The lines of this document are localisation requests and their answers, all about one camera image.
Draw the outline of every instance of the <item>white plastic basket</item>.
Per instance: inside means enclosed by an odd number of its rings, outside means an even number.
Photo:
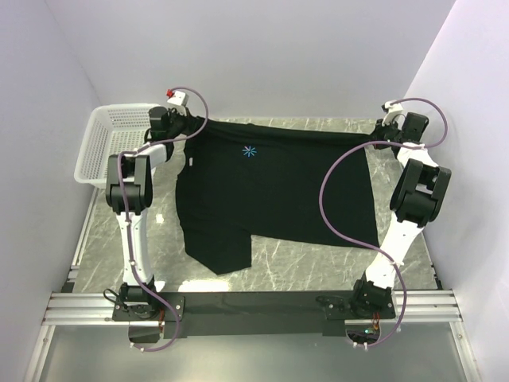
[[[74,169],[76,181],[106,188],[108,157],[143,145],[143,135],[150,128],[149,110],[155,106],[159,105],[124,103],[97,107],[81,142]]]

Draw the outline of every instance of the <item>blue star logo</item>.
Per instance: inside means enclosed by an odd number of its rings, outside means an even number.
[[[244,155],[247,155],[248,158],[250,157],[254,157],[254,155],[258,152],[256,151],[256,149],[254,147],[251,147],[251,146],[245,146],[243,149],[242,149]]]

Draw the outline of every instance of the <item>white wall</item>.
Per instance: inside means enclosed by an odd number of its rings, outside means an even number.
[[[215,116],[377,117],[454,0],[47,2],[104,103],[185,84]]]
[[[19,381],[91,190],[73,179],[99,104],[47,6],[0,2],[0,380]]]
[[[509,373],[508,19],[506,0],[457,0],[407,92],[438,103],[451,123],[432,153],[453,177],[425,233],[484,380],[495,382]],[[432,128],[427,142],[441,133],[438,117]]]

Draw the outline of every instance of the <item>folded fabric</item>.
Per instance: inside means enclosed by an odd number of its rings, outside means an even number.
[[[177,180],[186,253],[221,275],[251,266],[251,235],[355,247],[327,228],[318,193],[334,161],[369,140],[366,134],[209,121],[185,143]],[[340,232],[379,245],[364,150],[336,168],[324,208]]]

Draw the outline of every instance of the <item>gray marble surface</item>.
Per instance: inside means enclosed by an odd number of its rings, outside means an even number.
[[[315,131],[370,133],[369,119],[225,119]],[[341,290],[354,282],[375,258],[360,248],[330,247],[252,236],[252,267],[216,276],[185,254],[184,240],[175,206],[175,184],[184,165],[183,142],[176,144],[170,162],[154,175],[154,200],[149,212],[149,254],[156,280],[163,290]],[[367,162],[375,198],[380,243],[390,221],[390,196],[401,167],[390,150],[367,149]],[[114,213],[100,191],[91,214],[90,230],[81,254],[74,292],[118,289],[122,282],[122,245]],[[402,274],[409,289],[436,289],[433,268],[423,236],[419,236],[405,259]]]

